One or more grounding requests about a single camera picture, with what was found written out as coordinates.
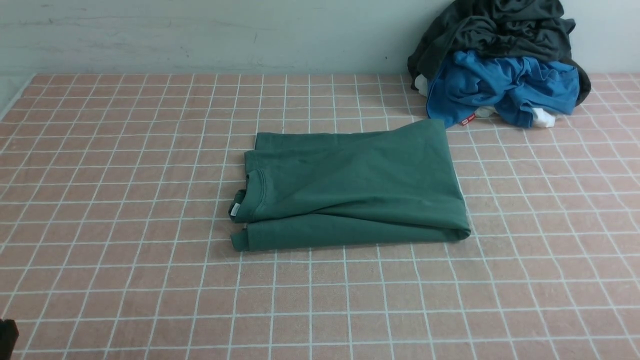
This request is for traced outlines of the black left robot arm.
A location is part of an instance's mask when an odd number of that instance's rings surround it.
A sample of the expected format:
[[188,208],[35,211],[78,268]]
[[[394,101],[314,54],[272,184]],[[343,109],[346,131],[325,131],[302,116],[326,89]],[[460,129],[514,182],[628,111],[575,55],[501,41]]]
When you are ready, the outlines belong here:
[[11,359],[18,338],[16,322],[13,319],[0,319],[0,360]]

